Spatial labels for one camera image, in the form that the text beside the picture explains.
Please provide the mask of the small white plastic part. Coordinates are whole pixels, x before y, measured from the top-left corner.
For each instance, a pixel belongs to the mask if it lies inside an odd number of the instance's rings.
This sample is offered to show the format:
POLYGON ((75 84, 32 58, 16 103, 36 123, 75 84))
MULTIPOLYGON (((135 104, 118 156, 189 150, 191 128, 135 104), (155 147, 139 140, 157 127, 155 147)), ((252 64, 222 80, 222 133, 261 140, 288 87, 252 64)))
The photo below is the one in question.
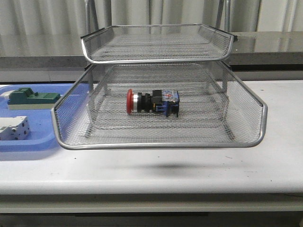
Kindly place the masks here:
POLYGON ((1 95, 0 95, 0 101, 5 101, 5 102, 8 102, 9 99, 10 99, 10 94, 14 92, 13 90, 10 90, 10 91, 6 91, 6 92, 3 92, 1 95))

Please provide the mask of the white circuit breaker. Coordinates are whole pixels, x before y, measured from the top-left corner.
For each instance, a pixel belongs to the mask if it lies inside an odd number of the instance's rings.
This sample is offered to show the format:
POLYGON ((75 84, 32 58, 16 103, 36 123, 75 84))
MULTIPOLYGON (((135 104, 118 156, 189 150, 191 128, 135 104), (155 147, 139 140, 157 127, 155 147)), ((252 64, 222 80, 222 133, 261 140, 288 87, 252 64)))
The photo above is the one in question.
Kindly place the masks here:
POLYGON ((27 116, 0 118, 0 140, 25 140, 29 134, 27 116))

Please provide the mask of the red emergency stop button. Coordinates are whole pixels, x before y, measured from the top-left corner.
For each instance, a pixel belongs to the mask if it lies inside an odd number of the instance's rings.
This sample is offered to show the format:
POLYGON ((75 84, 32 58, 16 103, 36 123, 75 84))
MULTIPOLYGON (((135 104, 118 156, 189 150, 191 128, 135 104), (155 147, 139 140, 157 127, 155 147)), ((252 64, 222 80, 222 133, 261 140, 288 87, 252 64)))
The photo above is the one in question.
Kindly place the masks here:
POLYGON ((134 93, 129 89, 126 96, 126 112, 128 115, 133 113, 156 113, 169 117, 179 113, 179 93, 177 90, 153 90, 149 93, 134 93))

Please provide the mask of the blue plastic tray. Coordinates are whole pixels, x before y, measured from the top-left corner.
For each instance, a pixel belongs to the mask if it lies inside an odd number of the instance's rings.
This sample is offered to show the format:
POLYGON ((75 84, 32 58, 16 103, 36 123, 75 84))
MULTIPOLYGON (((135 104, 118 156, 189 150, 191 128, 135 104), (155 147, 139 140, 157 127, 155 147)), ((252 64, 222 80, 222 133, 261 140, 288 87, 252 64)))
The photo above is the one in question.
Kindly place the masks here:
POLYGON ((0 117, 27 116, 30 134, 25 140, 0 140, 1 152, 42 151, 57 141, 61 146, 78 145, 89 126, 89 83, 72 84, 15 84, 3 86, 0 94, 22 87, 34 92, 59 93, 60 99, 51 109, 10 110, 0 102, 0 117))

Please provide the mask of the grey background counter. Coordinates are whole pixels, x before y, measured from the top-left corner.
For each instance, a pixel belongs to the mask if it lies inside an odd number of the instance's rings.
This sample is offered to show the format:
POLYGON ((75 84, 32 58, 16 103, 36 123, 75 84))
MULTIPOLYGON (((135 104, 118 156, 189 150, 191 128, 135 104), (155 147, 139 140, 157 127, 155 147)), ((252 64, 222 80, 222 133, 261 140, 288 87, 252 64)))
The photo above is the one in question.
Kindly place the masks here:
MULTIPOLYGON (((237 32, 227 60, 242 80, 300 80, 302 32, 237 32)), ((79 35, 3 35, 0 82, 72 83, 87 63, 79 35)))

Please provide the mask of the green and cream switch block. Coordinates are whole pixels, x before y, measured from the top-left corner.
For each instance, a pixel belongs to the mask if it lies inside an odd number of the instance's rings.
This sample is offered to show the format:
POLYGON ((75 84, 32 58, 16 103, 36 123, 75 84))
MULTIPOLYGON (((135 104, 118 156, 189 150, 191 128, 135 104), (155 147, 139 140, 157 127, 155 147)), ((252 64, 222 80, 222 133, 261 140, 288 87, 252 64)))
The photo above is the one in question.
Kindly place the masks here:
POLYGON ((22 87, 9 94, 8 109, 51 109, 60 97, 59 93, 34 92, 30 87, 22 87))

